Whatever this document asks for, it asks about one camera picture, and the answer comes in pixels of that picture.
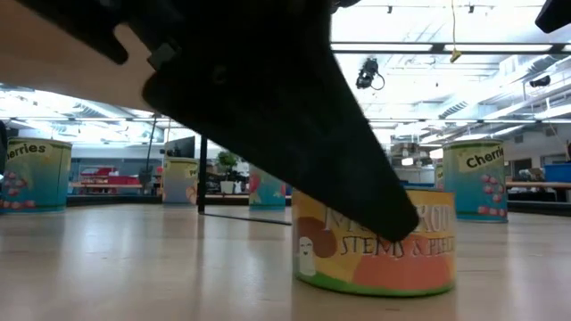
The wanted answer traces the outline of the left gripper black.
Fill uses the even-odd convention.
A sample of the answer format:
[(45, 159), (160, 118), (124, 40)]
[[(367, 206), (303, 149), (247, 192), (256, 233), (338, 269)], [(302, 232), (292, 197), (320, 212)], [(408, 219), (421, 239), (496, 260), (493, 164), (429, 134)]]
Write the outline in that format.
[[(388, 241), (418, 214), (329, 51), (331, 16), (359, 0), (16, 0), (121, 65), (125, 24), (152, 53), (144, 99)], [(190, 51), (199, 43), (219, 50)], [(265, 50), (231, 53), (233, 46)]]

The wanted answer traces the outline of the peaches can yellow grey label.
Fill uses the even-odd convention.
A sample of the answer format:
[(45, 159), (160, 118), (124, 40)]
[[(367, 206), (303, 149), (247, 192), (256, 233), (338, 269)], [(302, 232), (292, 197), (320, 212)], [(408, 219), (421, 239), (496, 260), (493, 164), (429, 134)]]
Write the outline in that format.
[(162, 202), (196, 205), (199, 160), (167, 157), (162, 172)]

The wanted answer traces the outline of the mushrooms can yellow orange label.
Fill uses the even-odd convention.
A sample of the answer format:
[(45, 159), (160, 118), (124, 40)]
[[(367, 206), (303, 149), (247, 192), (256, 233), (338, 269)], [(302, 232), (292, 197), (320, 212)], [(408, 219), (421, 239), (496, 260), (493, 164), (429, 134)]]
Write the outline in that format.
[(408, 189), (419, 224), (392, 243), (301, 192), (292, 195), (293, 275), (313, 286), (354, 294), (418, 297), (456, 283), (453, 193)]

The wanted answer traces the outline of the cherries can teal yellow label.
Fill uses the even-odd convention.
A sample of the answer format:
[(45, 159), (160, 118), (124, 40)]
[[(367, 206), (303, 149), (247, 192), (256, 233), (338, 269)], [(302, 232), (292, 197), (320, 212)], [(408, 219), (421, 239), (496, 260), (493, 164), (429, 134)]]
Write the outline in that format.
[(455, 194), (457, 219), (506, 223), (508, 196), (503, 142), (477, 139), (446, 144), (443, 189)]
[(3, 178), (0, 213), (62, 211), (66, 208), (72, 144), (11, 137)]

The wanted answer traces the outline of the potted plant white pot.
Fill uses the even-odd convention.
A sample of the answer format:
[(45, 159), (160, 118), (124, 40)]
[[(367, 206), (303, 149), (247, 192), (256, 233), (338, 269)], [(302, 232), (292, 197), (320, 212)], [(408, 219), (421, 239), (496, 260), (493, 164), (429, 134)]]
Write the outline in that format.
[(220, 180), (220, 191), (223, 194), (232, 194), (235, 188), (237, 156), (230, 151), (222, 150), (217, 155), (217, 165), (223, 178)]

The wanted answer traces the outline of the black background monitor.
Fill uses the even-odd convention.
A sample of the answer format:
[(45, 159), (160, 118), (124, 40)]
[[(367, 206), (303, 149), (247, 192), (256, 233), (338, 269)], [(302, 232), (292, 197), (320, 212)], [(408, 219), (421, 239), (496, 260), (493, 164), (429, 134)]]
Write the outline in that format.
[(194, 158), (195, 137), (189, 136), (167, 142), (164, 145), (165, 155), (168, 157)]

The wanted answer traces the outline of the black overhead rig beam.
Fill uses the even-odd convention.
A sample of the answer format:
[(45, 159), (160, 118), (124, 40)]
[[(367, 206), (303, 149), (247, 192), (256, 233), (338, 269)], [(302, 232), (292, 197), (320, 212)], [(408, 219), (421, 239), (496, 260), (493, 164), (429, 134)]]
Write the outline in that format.
[[(182, 122), (171, 119), (171, 118), (125, 118), (125, 117), (1, 117), (0, 120), (7, 121), (44, 121), (44, 122), (105, 122), (105, 123), (116, 123), (116, 122), (166, 122), (173, 123), (177, 122), (182, 124)], [(384, 123), (426, 123), (431, 125), (444, 125), (444, 124), (456, 124), (456, 123), (466, 123), (466, 124), (571, 124), (571, 119), (557, 119), (557, 118), (544, 118), (544, 119), (368, 119), (368, 123), (371, 124), (384, 124)]]
[(571, 43), (332, 42), (337, 54), (571, 54)]

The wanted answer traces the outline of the large blue storage bin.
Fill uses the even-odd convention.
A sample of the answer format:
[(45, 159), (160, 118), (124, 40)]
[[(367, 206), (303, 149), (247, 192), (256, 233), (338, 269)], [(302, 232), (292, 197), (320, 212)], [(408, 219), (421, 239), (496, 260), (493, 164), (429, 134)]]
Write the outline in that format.
[(546, 182), (571, 183), (571, 162), (544, 166)]

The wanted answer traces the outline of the wooden workbench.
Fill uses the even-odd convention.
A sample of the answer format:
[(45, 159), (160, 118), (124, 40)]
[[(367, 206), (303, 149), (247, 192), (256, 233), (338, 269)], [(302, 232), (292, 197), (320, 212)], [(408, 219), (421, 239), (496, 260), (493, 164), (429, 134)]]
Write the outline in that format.
[(552, 189), (571, 189), (571, 183), (562, 182), (507, 182), (506, 187), (540, 187)]

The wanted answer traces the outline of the red storage bins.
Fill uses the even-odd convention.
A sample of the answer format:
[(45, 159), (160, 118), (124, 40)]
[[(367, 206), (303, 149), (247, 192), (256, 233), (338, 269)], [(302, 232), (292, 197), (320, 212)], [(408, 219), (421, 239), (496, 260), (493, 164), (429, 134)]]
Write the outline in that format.
[(75, 183), (79, 194), (119, 194), (123, 190), (140, 190), (138, 177), (122, 176), (113, 166), (85, 167)]

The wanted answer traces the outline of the black slanted rig post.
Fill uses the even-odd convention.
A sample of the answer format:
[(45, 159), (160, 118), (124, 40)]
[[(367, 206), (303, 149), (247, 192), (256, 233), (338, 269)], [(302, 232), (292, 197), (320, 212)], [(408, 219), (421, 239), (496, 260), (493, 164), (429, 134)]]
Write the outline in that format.
[(146, 154), (146, 158), (145, 158), (145, 166), (143, 168), (141, 168), (141, 170), (139, 172), (139, 177), (138, 177), (139, 182), (141, 183), (143, 190), (145, 190), (146, 185), (151, 181), (151, 178), (152, 178), (152, 169), (151, 169), (149, 163), (150, 163), (151, 149), (152, 149), (152, 145), (153, 145), (153, 136), (154, 136), (154, 131), (156, 128), (156, 123), (157, 123), (157, 117), (158, 117), (158, 115), (155, 113), (153, 115), (153, 126), (152, 126), (152, 130), (151, 130), (151, 135), (149, 138), (147, 154)]

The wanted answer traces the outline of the black metal table frame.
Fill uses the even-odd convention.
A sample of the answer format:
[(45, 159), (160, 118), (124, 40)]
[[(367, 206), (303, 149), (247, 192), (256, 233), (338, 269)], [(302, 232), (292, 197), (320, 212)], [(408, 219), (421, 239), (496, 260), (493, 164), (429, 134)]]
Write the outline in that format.
[[(116, 204), (161, 204), (161, 198), (141, 195), (70, 195), (67, 197), (68, 207)], [(246, 206), (248, 201), (242, 196), (220, 198), (208, 195), (206, 204)], [(512, 212), (571, 218), (571, 203), (568, 202), (508, 201), (508, 208)]]

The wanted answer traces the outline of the wooden shelf black metal frame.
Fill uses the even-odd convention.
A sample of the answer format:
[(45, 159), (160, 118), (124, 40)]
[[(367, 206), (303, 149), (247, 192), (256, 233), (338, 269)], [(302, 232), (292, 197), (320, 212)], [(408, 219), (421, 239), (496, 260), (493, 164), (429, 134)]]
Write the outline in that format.
[[(16, 0), (0, 0), (0, 80), (142, 111), (155, 110), (143, 96), (154, 69), (151, 52), (125, 24), (115, 36), (128, 51), (118, 65), (43, 20)], [(233, 46), (231, 53), (265, 50)], [(219, 50), (201, 42), (190, 51)]]

